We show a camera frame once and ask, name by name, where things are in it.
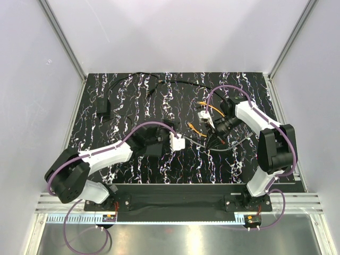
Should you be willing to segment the black cable gold connector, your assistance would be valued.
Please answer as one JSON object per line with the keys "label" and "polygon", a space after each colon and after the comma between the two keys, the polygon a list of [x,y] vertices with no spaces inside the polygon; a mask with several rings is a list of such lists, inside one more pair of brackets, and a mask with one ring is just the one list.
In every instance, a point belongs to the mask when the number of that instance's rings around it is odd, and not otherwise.
{"label": "black cable gold connector", "polygon": [[166,84],[166,83],[179,83],[179,84],[188,84],[194,87],[199,87],[199,88],[205,88],[209,91],[212,91],[213,89],[211,87],[208,87],[206,85],[202,85],[202,84],[198,84],[198,83],[193,83],[193,82],[189,82],[189,81],[179,81],[179,80],[158,80],[157,85],[155,86],[155,89],[157,89],[157,87],[160,84]]}

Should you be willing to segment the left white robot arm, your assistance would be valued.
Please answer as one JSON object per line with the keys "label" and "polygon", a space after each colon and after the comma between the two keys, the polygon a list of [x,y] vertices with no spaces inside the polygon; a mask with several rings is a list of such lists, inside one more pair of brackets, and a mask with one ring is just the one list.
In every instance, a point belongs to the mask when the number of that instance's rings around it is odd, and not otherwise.
{"label": "left white robot arm", "polygon": [[139,124],[114,144],[87,151],[65,149],[45,174],[48,193],[58,197],[61,203],[82,199],[96,203],[102,210],[110,210],[115,203],[114,191],[88,177],[110,165],[128,162],[150,146],[165,143],[172,146],[180,137],[173,126],[149,121]]}

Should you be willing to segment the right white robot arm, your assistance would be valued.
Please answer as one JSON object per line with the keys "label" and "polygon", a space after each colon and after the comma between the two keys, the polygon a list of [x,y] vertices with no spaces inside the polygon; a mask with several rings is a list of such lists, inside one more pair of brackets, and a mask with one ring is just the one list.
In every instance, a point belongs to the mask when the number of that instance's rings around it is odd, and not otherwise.
{"label": "right white robot arm", "polygon": [[221,103],[223,117],[213,120],[207,109],[200,112],[200,121],[207,128],[208,149],[219,142],[225,143],[229,133],[241,123],[246,124],[259,138],[257,170],[245,185],[240,203],[246,210],[254,210],[264,201],[271,185],[281,176],[289,174],[295,166],[295,130],[290,124],[282,125],[262,112],[255,103],[245,97],[229,98]]}

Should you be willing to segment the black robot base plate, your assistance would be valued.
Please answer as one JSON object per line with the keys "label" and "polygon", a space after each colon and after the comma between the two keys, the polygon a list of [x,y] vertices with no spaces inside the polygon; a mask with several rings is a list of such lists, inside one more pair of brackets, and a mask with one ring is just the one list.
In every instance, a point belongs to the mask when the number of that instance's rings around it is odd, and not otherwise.
{"label": "black robot base plate", "polygon": [[165,213],[191,217],[272,211],[268,195],[257,206],[244,208],[240,203],[244,184],[117,184],[116,187],[112,203],[100,206],[86,201],[84,210],[127,213],[132,216]]}

